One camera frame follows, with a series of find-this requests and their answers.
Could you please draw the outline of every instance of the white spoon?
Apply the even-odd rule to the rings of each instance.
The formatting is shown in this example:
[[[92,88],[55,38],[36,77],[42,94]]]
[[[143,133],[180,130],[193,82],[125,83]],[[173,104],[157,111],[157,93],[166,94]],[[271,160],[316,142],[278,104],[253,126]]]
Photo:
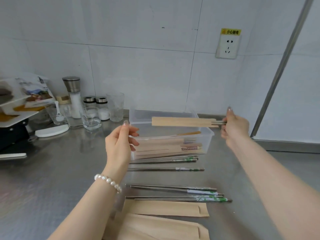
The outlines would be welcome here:
[[[64,116],[60,113],[59,102],[58,102],[58,101],[54,101],[54,103],[56,104],[56,107],[57,107],[56,120],[57,120],[58,122],[63,121],[63,120],[64,120]]]

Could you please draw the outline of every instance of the glass jar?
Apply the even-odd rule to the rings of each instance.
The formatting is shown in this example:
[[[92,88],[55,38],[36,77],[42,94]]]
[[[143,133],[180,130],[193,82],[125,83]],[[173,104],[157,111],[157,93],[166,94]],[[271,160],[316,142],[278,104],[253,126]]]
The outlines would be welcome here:
[[[83,97],[83,105],[85,108],[88,107],[97,107],[96,96],[85,96]]]
[[[106,97],[96,97],[97,108],[99,109],[98,114],[101,120],[110,119],[108,101]]]

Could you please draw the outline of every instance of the wall socket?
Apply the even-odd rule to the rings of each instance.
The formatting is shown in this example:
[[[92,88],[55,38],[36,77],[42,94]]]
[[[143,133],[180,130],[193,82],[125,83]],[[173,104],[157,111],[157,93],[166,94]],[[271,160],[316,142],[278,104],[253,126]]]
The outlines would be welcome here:
[[[235,59],[238,54],[239,43],[239,35],[221,34],[216,51],[216,58]]]

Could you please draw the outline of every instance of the metal pole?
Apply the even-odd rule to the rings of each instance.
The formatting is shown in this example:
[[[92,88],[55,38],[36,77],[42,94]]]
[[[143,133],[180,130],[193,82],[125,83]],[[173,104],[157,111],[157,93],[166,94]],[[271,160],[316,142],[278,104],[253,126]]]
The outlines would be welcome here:
[[[282,73],[288,63],[288,60],[289,60],[289,57],[291,55],[291,52],[294,48],[294,45],[298,39],[298,36],[300,34],[300,31],[303,27],[303,24],[304,24],[304,21],[306,20],[307,16],[308,16],[308,13],[310,11],[310,8],[311,8],[311,5],[312,5],[312,2],[313,0],[306,0],[304,5],[303,5],[303,8],[300,12],[300,15],[299,15],[299,18],[297,20],[297,23],[292,31],[292,34],[290,36],[290,39],[288,41],[288,44],[287,44],[287,47],[283,53],[283,56],[282,56],[282,59],[280,61],[280,64],[279,64],[279,67],[277,69],[277,72],[275,73],[274,75],[274,78],[272,80],[272,83],[271,83],[271,86],[269,88],[269,91],[268,93],[266,94],[266,99],[264,100],[264,103],[262,105],[262,108],[260,110],[260,113],[258,115],[258,118],[257,118],[257,121],[256,123],[254,124],[254,127],[253,127],[253,130],[252,130],[252,133],[250,135],[251,138],[253,138],[257,132],[258,132],[258,129],[260,127],[260,124],[262,122],[262,119],[267,111],[267,108],[270,104],[270,101],[271,101],[271,98],[275,92],[275,89],[278,85],[278,82],[280,80],[280,77],[282,76]]]

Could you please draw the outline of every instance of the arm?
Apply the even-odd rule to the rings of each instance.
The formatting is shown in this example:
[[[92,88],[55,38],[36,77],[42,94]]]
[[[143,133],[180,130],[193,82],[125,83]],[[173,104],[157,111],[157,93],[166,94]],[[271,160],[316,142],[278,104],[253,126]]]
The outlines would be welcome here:
[[[231,108],[221,136],[234,152],[284,239],[320,239],[320,193],[248,136],[249,123]]]
[[[107,164],[102,175],[119,184],[124,177],[133,144],[139,143],[128,135],[138,136],[138,128],[125,121],[106,137]],[[106,181],[97,179],[48,240],[101,240],[117,190]]]

